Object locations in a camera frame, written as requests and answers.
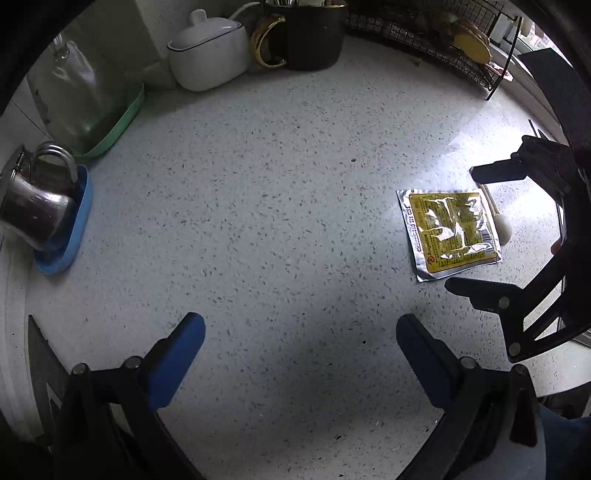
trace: black mug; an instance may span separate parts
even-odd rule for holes
[[[347,4],[287,7],[265,4],[267,16],[251,36],[251,52],[263,67],[291,70],[323,70],[339,59],[345,38]],[[268,37],[272,63],[261,56]]]

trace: foil packet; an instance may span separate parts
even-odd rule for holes
[[[480,189],[397,193],[419,282],[501,261],[492,212]]]

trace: speckled white countertop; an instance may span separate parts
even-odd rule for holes
[[[528,114],[500,89],[347,38],[335,67],[257,70],[210,92],[149,96],[92,168],[71,269],[32,270],[27,313],[66,367],[143,355],[188,311],[207,338],[160,414],[212,480],[394,478],[432,408],[394,336],[415,313],[481,365],[509,368],[496,316],[418,284],[396,189],[473,187],[515,151]],[[499,265],[524,286],[558,237],[529,180],[491,186],[514,226]],[[526,362],[539,394],[591,380],[573,342]]]

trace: metal jug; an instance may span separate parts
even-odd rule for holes
[[[77,180],[72,174],[76,172],[75,162],[74,168],[68,165],[69,179],[61,185],[53,183],[46,174],[37,176],[37,184],[31,181],[31,168],[35,170],[40,155],[63,156],[63,153],[52,153],[58,149],[50,150],[42,147],[31,157],[21,145],[0,173],[0,223],[40,251],[58,250],[63,246],[77,209],[71,196],[49,189],[71,189],[71,182]]]
[[[66,148],[54,142],[39,144],[30,157],[28,169],[29,181],[34,186],[76,198],[78,170],[74,156]]]

